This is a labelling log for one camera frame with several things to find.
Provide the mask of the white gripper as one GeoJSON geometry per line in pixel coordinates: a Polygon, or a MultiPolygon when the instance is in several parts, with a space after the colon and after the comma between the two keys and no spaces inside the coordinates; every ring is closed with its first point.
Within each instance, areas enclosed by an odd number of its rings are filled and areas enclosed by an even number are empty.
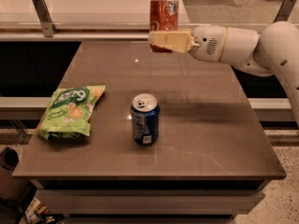
{"type": "Polygon", "coordinates": [[[155,52],[190,51],[193,58],[198,61],[218,63],[226,36],[225,27],[203,25],[194,28],[193,31],[150,31],[148,41],[155,52]]]}

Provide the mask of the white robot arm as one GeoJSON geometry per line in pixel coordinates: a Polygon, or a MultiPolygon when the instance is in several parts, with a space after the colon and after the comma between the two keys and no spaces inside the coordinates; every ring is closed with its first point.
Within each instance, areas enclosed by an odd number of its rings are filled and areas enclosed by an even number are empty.
{"type": "Polygon", "coordinates": [[[151,31],[153,47],[190,53],[202,62],[226,63],[258,77],[274,75],[299,124],[299,30],[286,21],[253,30],[200,25],[191,30],[151,31]]]}

